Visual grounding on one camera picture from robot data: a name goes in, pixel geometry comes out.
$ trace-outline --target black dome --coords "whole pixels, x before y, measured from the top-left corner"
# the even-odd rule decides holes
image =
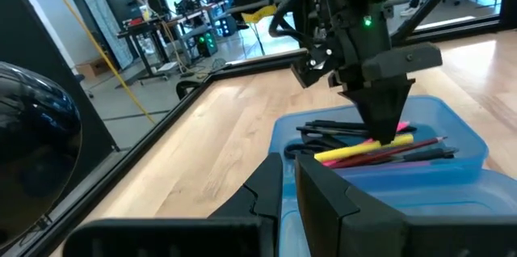
[[[65,91],[0,62],[0,248],[50,210],[80,146],[79,113]]]

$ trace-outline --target green led light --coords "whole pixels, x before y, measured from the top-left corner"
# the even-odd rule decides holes
[[[364,24],[364,26],[365,26],[365,27],[371,27],[371,26],[372,26],[372,24],[373,24],[372,17],[371,17],[371,16],[369,16],[369,15],[368,15],[368,16],[365,16],[365,17],[363,18],[363,24]]]

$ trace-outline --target red pencil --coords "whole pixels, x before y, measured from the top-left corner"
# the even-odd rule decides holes
[[[392,156],[394,154],[399,154],[402,152],[415,150],[417,148],[421,148],[427,145],[433,145],[435,143],[438,143],[440,141],[443,141],[447,137],[434,137],[428,140],[420,141],[413,143],[411,145],[405,145],[402,147],[393,148],[386,151],[381,151],[379,153],[375,154],[361,154],[352,156],[349,158],[345,158],[339,162],[336,162],[335,164],[330,165],[330,168],[336,169],[336,168],[345,168],[345,167],[353,167],[353,166],[361,166],[365,164],[369,164],[371,162],[380,161],[384,158],[387,158],[389,156]]]

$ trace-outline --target pink pencil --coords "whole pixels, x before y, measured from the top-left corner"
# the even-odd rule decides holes
[[[407,128],[407,126],[409,126],[409,125],[410,125],[410,122],[408,122],[408,121],[398,123],[397,132],[400,132],[401,130]],[[370,138],[370,139],[367,139],[366,141],[364,141],[363,143],[368,143],[371,141],[373,141],[373,139]],[[327,162],[323,162],[322,164],[325,166],[332,166],[332,164],[335,164],[336,162],[339,162],[339,161],[341,161],[341,160],[327,161]]]

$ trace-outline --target yellow pencil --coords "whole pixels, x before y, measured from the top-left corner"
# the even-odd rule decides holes
[[[369,143],[363,143],[359,145],[355,145],[352,147],[339,148],[335,150],[330,150],[326,152],[321,152],[314,155],[314,158],[319,162],[327,162],[337,159],[343,159],[350,156],[363,154],[367,152],[372,152],[373,150],[377,150],[379,148],[389,148],[396,147],[400,145],[406,145],[413,143],[413,135],[412,134],[404,134],[400,136],[396,136],[393,141],[387,145],[381,145],[379,141],[373,141]]]

